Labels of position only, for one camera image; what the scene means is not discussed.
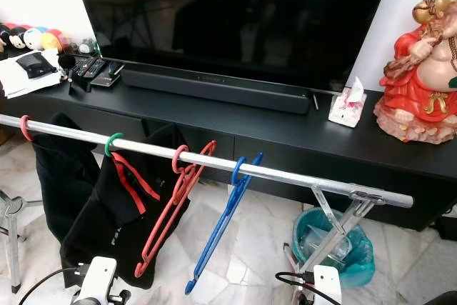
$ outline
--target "black cable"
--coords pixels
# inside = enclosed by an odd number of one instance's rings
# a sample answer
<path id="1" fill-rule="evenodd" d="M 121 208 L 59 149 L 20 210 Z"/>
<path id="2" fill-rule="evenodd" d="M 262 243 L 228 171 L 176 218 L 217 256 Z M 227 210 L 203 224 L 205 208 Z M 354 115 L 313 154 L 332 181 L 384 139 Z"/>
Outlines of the black cable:
<path id="1" fill-rule="evenodd" d="M 44 283 L 47 279 L 51 278 L 52 276 L 58 274 L 58 273 L 61 273 L 63 271 L 75 271 L 77 270 L 76 267 L 69 267 L 69 268 L 62 268 L 62 269 L 59 269 L 58 271 L 53 271 L 52 273 L 50 273 L 48 276 L 45 276 L 42 280 L 38 281 L 31 289 L 29 289 L 29 291 L 22 297 L 21 301 L 19 302 L 19 305 L 22 305 L 26 299 L 29 297 L 29 295 L 36 290 L 36 288 L 38 286 L 40 286 L 42 283 Z"/>
<path id="2" fill-rule="evenodd" d="M 279 281 L 282 281 L 282 282 L 285 282 L 289 285 L 294 285 L 294 286 L 301 286 L 305 289 L 308 289 L 309 291 L 317 294 L 318 296 L 321 296 L 322 298 L 324 298 L 325 300 L 327 301 L 330 301 L 332 304 L 334 305 L 341 305 L 340 303 L 338 303 L 335 299 L 332 299 L 331 297 L 329 297 L 328 295 L 322 293 L 321 291 L 319 291 L 318 289 L 315 289 L 311 286 L 308 286 L 307 284 L 305 284 L 304 282 L 301 283 L 301 282 L 297 282 L 297 281 L 293 281 L 293 280 L 288 280 L 288 279 L 285 279 L 285 278 L 282 278 L 281 276 L 282 275 L 287 275 L 287 276 L 296 276 L 298 278 L 302 278 L 304 279 L 304 276 L 305 274 L 297 274 L 297 273 L 290 273 L 288 271 L 282 271 L 282 272 L 279 272 L 279 273 L 276 273 L 275 277 L 279 280 Z"/>

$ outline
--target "blue hanger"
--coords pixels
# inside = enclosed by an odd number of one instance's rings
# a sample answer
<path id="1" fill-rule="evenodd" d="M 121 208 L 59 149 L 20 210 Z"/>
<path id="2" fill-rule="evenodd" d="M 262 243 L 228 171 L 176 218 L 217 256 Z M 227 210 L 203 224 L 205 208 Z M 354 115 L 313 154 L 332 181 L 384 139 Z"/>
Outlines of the blue hanger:
<path id="1" fill-rule="evenodd" d="M 259 153 L 252 164 L 258 166 L 262 160 L 262 157 L 263 153 Z M 206 264 L 208 263 L 208 260 L 210 259 L 211 255 L 213 254 L 213 251 L 216 248 L 217 243 L 219 243 L 222 234 L 226 230 L 227 225 L 229 225 L 230 219 L 235 213 L 236 207 L 240 203 L 241 198 L 244 195 L 244 192 L 251 183 L 251 175 L 245 175 L 241 179 L 236 178 L 240 166 L 245 162 L 246 157 L 241 157 L 236 163 L 235 169 L 233 170 L 233 173 L 231 175 L 231 184 L 235 187 L 233 188 L 233 191 L 231 192 L 230 197 L 228 198 L 226 209 L 222 213 L 222 216 L 219 219 L 219 221 L 217 222 L 217 225 L 214 228 L 213 233 L 211 234 L 211 237 L 209 238 L 208 243 L 206 244 L 206 247 L 203 250 L 203 253 L 201 253 L 200 259 L 197 262 L 197 265 L 194 269 L 194 279 L 190 280 L 187 283 L 185 291 L 186 294 L 190 294 L 192 292 L 192 289 L 194 289 L 197 280 L 199 280 L 199 277 L 203 272 Z"/>

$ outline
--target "black wallet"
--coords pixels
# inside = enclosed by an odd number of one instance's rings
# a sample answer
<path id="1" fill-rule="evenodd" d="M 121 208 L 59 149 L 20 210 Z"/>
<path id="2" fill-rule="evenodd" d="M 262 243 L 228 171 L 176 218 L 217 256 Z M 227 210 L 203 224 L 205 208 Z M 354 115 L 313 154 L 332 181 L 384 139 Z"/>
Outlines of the black wallet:
<path id="1" fill-rule="evenodd" d="M 52 66 L 39 52 L 23 56 L 17 59 L 16 62 L 25 69 L 29 79 L 57 71 L 57 68 Z"/>

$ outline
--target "black jacket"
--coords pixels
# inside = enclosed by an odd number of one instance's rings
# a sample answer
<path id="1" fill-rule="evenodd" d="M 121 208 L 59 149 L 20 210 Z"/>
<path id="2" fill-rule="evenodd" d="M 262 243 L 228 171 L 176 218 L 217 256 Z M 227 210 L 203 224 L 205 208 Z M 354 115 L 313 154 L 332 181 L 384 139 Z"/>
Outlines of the black jacket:
<path id="1" fill-rule="evenodd" d="M 184 143 L 184 139 L 178 129 L 170 125 L 150 136 L 146 143 L 177 148 Z M 145 191 L 138 178 L 124 164 L 105 156 L 94 192 L 62 242 L 62 266 L 76 266 L 78 262 L 90 263 L 97 255 L 112 257 L 117 260 L 117 276 L 132 286 L 147 289 L 154 280 L 155 258 L 138 279 L 134 276 L 135 267 L 142 261 L 144 244 L 171 198 L 179 175 L 172 171 L 170 159 L 124 150 L 116 153 L 139 172 L 160 195 L 160 201 Z M 116 164 L 123 171 L 124 184 L 119 178 Z M 189 200 L 186 200 L 167 237 L 175 229 L 188 205 Z M 66 286 L 79 282 L 69 274 L 65 275 L 65 281 Z"/>
<path id="2" fill-rule="evenodd" d="M 56 114 L 51 124 L 80 129 L 69 117 Z M 60 136 L 34 137 L 36 172 L 41 184 L 46 222 L 62 242 L 92 193 L 100 168 L 91 153 L 96 145 Z"/>

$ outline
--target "papers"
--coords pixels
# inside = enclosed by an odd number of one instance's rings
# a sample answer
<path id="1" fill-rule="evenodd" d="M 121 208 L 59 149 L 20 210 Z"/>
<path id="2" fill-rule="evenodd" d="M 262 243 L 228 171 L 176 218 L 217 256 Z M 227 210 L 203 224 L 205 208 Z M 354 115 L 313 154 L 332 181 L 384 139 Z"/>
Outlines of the papers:
<path id="1" fill-rule="evenodd" d="M 42 89 L 44 87 L 53 86 L 60 83 L 62 73 L 47 74 L 38 78 L 29 79 L 27 72 L 16 63 L 16 60 L 27 54 L 36 53 L 37 50 L 30 51 L 10 59 L 0 61 L 0 82 L 3 85 L 5 96 L 10 99 L 16 96 L 23 96 L 24 94 Z M 59 68 L 57 56 L 57 49 L 47 49 L 41 51 L 43 57 L 48 60 L 54 67 Z"/>

